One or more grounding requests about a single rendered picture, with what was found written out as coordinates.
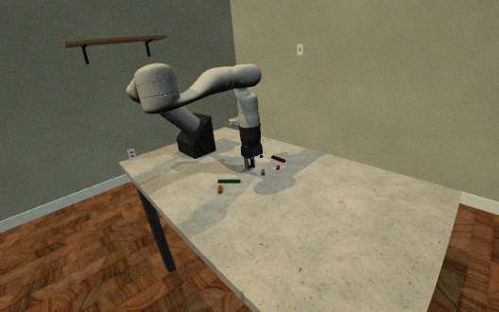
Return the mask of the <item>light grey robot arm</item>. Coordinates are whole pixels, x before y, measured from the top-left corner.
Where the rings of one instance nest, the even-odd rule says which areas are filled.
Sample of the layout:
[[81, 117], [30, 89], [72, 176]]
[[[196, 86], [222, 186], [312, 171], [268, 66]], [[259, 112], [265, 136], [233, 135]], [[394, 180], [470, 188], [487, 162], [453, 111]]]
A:
[[135, 102], [142, 105], [145, 113], [158, 113], [186, 134], [192, 134], [200, 120], [183, 106], [208, 95], [233, 89], [239, 113], [258, 111], [257, 95], [247, 87], [259, 83], [261, 70], [254, 64], [235, 66], [207, 70], [180, 94], [173, 69], [167, 64], [153, 63], [136, 71], [135, 81], [129, 84], [126, 92], [132, 100], [134, 97], [137, 99]]

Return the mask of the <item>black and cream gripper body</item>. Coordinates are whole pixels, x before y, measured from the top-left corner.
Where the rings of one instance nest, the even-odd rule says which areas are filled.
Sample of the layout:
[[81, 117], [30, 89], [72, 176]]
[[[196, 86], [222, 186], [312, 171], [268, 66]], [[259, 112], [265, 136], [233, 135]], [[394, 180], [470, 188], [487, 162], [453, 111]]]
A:
[[238, 113], [238, 117], [229, 120], [229, 125], [238, 125], [239, 127], [242, 143], [241, 156], [248, 159], [263, 154], [259, 111]]

